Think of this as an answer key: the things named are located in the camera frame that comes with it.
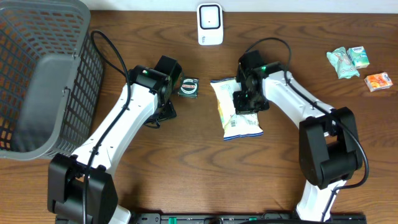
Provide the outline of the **small teal tissue pack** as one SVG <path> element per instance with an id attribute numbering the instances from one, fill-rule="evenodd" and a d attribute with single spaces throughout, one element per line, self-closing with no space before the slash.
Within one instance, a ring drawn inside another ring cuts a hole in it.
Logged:
<path id="1" fill-rule="evenodd" d="M 366 68 L 370 65 L 368 55 L 363 46 L 349 48 L 346 53 L 357 69 Z"/>

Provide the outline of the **dark green round-logo box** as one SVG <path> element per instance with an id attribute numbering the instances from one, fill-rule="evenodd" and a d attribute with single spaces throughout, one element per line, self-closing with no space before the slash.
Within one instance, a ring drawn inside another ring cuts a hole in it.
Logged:
<path id="1" fill-rule="evenodd" d="M 196 78 L 183 78 L 180 82 L 178 95 L 186 98 L 198 97 L 199 79 Z"/>

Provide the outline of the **orange tissue pack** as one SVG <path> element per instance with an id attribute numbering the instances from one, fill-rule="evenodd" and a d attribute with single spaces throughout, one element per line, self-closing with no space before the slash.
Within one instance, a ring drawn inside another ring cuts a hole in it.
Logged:
<path id="1" fill-rule="evenodd" d="M 390 88 L 393 85 L 392 80 L 389 78 L 387 72 L 382 72 L 374 75 L 368 75 L 364 79 L 365 84 L 370 92 Z"/>

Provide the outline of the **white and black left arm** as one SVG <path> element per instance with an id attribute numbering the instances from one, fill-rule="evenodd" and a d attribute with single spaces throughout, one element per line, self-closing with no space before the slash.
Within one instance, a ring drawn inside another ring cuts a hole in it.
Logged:
<path id="1" fill-rule="evenodd" d="M 177 62 L 128 71 L 121 96 L 97 130 L 72 155 L 50 161 L 49 212 L 73 223 L 131 221 L 131 211 L 118 202 L 114 174 L 138 130 L 158 123 L 182 73 Z"/>

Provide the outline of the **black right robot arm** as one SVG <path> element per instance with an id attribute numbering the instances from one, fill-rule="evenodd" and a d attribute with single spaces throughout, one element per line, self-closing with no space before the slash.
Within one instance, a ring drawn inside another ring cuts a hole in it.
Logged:
<path id="1" fill-rule="evenodd" d="M 279 62 L 239 62 L 236 81 L 241 85 L 233 94 L 238 114 L 265 111 L 273 103 L 298 127 L 299 165 L 306 184 L 295 212 L 301 220 L 330 221 L 339 191 L 367 179 L 347 183 L 355 171 L 369 168 L 353 112 L 316 99 Z"/>

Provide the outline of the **teal snack wrapper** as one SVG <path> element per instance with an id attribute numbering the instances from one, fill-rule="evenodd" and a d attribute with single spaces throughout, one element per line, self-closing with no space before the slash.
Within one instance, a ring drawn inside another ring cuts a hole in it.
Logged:
<path id="1" fill-rule="evenodd" d="M 327 52 L 326 57 L 334 67 L 339 79 L 359 77 L 359 72 L 348 58 L 344 47 L 337 48 L 332 52 Z"/>

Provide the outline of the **yellow wet wipes pack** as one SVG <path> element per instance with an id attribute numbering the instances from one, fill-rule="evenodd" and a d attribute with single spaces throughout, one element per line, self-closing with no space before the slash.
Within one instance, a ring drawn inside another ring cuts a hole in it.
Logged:
<path id="1" fill-rule="evenodd" d="M 210 85 L 215 91 L 218 112 L 224 129 L 223 139 L 229 141 L 236 138 L 255 137 L 264 134 L 259 126 L 256 113 L 237 114 L 233 103 L 233 93 L 241 91 L 241 84 L 234 78 L 212 80 Z"/>

